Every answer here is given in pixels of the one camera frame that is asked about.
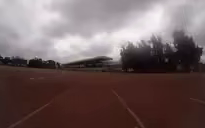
sky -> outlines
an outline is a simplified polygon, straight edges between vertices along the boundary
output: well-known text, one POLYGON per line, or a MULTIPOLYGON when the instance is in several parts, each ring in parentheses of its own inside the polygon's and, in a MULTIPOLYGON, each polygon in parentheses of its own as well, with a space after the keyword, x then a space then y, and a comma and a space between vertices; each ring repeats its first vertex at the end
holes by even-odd
POLYGON ((118 60, 127 41, 171 42, 175 29, 204 47, 205 60, 205 0, 0 0, 2 56, 118 60))

